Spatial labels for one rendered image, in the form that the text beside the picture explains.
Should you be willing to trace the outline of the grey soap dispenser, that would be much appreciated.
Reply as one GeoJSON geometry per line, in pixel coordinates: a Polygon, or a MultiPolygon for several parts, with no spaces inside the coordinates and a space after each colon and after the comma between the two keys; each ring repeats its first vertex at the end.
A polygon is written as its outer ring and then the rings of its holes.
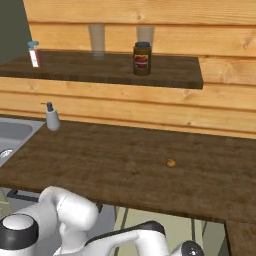
{"type": "Polygon", "coordinates": [[[46,124],[50,131],[57,131],[60,128],[60,120],[57,110],[51,102],[43,102],[46,106],[46,124]]]}

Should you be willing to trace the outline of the blue-capped spice bottle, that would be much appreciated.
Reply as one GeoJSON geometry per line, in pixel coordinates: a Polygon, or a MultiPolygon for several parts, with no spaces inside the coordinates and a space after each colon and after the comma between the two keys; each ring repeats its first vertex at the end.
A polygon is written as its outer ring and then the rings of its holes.
{"type": "Polygon", "coordinates": [[[32,66],[34,68],[39,68],[41,66],[40,62],[40,51],[39,51],[39,42],[32,40],[27,43],[28,51],[30,54],[30,59],[32,62],[32,66]]]}

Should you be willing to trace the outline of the clear drinking glass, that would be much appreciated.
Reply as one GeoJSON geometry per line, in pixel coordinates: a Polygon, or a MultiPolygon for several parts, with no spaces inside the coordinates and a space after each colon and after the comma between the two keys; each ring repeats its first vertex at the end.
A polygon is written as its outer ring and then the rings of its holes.
{"type": "Polygon", "coordinates": [[[153,26],[138,26],[136,28],[137,43],[143,47],[153,47],[155,28],[153,26]]]}
{"type": "Polygon", "coordinates": [[[90,24],[89,36],[93,56],[103,57],[105,52],[105,27],[102,24],[90,24]]]}

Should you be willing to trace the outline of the dark jar with red label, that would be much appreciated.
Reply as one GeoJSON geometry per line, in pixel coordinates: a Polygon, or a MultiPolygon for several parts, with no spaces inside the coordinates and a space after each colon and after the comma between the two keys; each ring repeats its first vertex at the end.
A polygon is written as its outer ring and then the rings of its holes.
{"type": "Polygon", "coordinates": [[[149,42],[136,42],[133,48],[133,73],[146,76],[151,73],[151,45],[149,42]]]}

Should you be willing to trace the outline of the steel sink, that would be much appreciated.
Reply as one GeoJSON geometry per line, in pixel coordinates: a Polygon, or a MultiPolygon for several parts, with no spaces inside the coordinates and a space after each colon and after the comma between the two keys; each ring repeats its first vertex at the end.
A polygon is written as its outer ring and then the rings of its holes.
{"type": "Polygon", "coordinates": [[[0,168],[45,124],[0,117],[0,168]]]}

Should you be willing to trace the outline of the dark wooden wall shelf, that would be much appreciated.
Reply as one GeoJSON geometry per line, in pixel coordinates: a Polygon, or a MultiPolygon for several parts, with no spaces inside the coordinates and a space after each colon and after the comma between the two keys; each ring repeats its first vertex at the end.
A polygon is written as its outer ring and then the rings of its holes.
{"type": "Polygon", "coordinates": [[[96,59],[90,52],[41,51],[40,57],[40,68],[32,67],[29,55],[0,64],[0,77],[203,89],[197,57],[153,55],[147,76],[133,74],[132,54],[105,53],[96,59]]]}

